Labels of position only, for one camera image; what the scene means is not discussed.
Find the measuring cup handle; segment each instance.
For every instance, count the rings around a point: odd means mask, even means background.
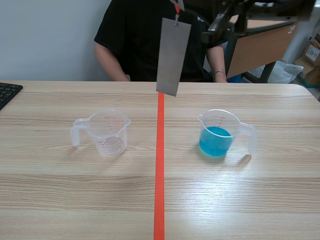
[[[73,127],[70,130],[73,146],[76,147],[80,145],[79,129],[86,129],[89,121],[89,118],[82,118],[74,122]]]
[[[240,132],[250,136],[248,152],[253,154],[257,145],[256,129],[250,124],[240,123]]]
[[[84,126],[74,126],[70,130],[72,144],[74,147],[80,145],[80,136],[79,136],[79,129],[84,129]]]

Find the white wall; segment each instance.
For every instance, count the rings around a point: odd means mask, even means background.
[[[94,37],[111,0],[0,0],[0,81],[105,81]]]
[[[295,60],[301,57],[307,44],[309,37],[315,33],[316,26],[320,20],[320,0],[316,1],[316,7],[312,11],[309,21],[300,22],[296,34],[294,35],[288,49],[286,50],[283,60],[292,64]]]

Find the robotic arm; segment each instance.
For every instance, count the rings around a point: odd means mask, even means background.
[[[232,16],[239,15],[232,31],[244,35],[250,19],[307,21],[316,0],[170,0],[183,11],[201,17],[208,26],[201,40],[216,43],[223,37]]]

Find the red clip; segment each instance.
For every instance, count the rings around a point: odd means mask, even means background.
[[[180,16],[180,7],[178,5],[174,5],[174,7],[175,7],[175,11],[176,11],[174,25],[177,27],[178,26],[179,16]]]
[[[174,5],[175,10],[176,10],[176,14],[180,15],[180,7],[178,5]]]

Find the blue liquid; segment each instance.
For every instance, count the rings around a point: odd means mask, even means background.
[[[200,147],[202,150],[212,156],[225,155],[232,144],[232,137],[229,137],[231,136],[230,133],[217,126],[210,126],[208,130],[224,137],[216,136],[204,129],[200,135]]]

